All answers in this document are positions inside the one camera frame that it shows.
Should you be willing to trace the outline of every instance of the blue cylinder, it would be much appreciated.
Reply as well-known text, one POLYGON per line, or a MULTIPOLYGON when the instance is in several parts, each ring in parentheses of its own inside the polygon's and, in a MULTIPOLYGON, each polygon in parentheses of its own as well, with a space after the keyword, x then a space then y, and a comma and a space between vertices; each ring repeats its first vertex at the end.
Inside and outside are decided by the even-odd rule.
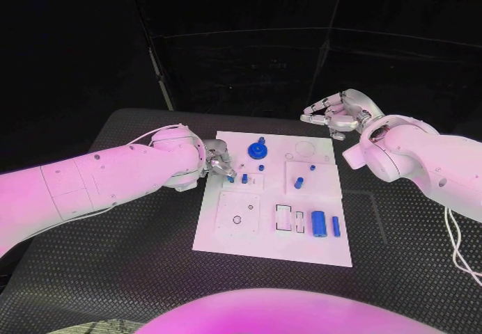
POLYGON ((265 137, 260 137, 259 142, 252 144, 249 147, 249 155, 256 159, 260 160, 269 154, 269 148, 265 145, 265 137))
POLYGON ((304 185, 304 178, 302 177, 299 177, 299 179, 296 180, 296 183, 295 183, 295 187, 298 188, 298 189, 301 189, 302 188, 302 185, 304 185))
POLYGON ((325 222, 325 212, 312 212, 312 224, 314 224, 314 237, 327 237, 327 222, 325 222))
POLYGON ((338 217, 335 216, 332 220, 334 220, 334 233, 335 233, 335 236, 340 237, 341 234, 340 234, 340 222, 338 222, 338 217))

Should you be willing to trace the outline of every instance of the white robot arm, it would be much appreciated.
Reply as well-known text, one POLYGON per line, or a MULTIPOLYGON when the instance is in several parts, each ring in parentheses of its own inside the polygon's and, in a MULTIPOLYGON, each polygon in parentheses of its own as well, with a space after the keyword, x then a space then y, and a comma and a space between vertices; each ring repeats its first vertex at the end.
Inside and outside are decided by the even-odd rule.
POLYGON ((0 175, 0 257, 25 239, 94 212, 104 213, 162 186, 185 191, 210 171, 237 176, 227 143, 201 141, 184 125, 135 144, 0 175))
POLYGON ((302 121, 328 125, 334 139, 357 130, 360 143, 344 152, 354 169, 367 165, 387 182, 409 178, 425 195, 482 222, 482 143, 446 136, 420 120, 387 116, 356 89, 305 109, 302 121), (325 109, 325 115, 315 115, 325 109))

